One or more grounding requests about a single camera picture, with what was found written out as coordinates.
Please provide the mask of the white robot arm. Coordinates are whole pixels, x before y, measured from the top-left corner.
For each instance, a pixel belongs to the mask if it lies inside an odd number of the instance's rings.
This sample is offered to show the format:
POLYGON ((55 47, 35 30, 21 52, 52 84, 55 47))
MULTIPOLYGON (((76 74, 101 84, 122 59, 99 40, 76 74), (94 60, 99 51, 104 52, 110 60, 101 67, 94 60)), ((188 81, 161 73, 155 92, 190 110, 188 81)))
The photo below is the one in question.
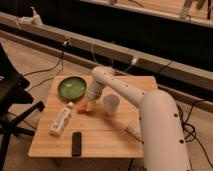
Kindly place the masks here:
POLYGON ((140 90, 114 76, 111 67, 95 67, 86 92, 98 100, 106 86, 139 110, 146 171, 192 171, 178 108, 173 97, 159 89, 140 90))

